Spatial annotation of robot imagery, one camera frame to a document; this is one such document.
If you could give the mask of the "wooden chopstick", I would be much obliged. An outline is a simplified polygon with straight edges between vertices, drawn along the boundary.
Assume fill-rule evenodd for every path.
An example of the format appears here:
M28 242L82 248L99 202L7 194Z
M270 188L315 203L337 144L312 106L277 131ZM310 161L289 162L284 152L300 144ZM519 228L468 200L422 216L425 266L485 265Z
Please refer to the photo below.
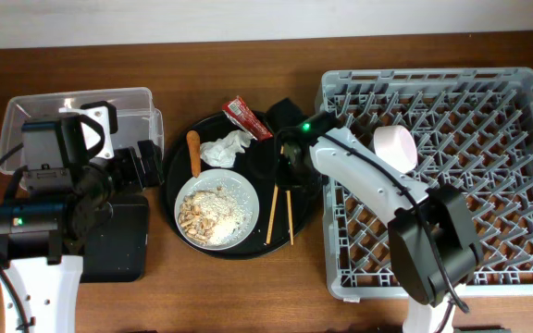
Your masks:
M273 230L275 215L277 211L278 197L279 197L279 186L277 183L275 183L273 193L272 193L269 219L268 219L268 225L267 225L267 230L266 230L266 244L267 245L271 243L271 239L272 239L272 230Z
M294 228L293 228L293 211L292 211L291 191L285 191L285 193L286 193L286 205L287 205L290 245L293 246L294 245Z

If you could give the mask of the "white tissue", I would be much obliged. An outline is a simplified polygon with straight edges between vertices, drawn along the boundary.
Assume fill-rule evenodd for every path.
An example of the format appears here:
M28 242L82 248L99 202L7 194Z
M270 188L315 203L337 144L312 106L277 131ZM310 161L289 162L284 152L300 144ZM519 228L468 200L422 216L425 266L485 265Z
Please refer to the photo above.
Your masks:
M211 167L233 168L237 154L243 154L252 139L252 135L237 129L214 142L204 142L200 146L201 160Z

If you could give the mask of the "pink bowl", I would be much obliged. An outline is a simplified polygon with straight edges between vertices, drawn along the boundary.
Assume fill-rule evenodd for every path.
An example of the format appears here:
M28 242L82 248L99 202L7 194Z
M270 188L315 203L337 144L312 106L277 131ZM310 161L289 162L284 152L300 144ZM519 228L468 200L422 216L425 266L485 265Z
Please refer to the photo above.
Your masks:
M377 128L372 147L376 156L401 173L414 170L418 164L415 140L402 125Z

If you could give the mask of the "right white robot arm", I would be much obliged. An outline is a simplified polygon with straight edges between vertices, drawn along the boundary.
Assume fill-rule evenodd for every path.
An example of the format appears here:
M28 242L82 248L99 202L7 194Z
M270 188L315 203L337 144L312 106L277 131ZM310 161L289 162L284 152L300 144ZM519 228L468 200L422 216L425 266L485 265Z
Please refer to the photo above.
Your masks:
M330 113L259 121L272 135L270 173L277 185L312 189L338 181L386 227L391 268L408 296L404 332L453 332L469 307L458 290L483 261L465 196L450 184L432 189L364 146Z

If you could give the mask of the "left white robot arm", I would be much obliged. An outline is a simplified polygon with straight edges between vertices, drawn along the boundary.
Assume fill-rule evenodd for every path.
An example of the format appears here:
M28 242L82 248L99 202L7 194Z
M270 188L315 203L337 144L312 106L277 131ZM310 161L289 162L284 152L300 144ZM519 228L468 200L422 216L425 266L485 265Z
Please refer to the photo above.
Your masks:
M106 101L26 120L23 164L0 203L0 285L8 332L71 332L81 283L143 276L150 208L163 183L152 140L116 146Z

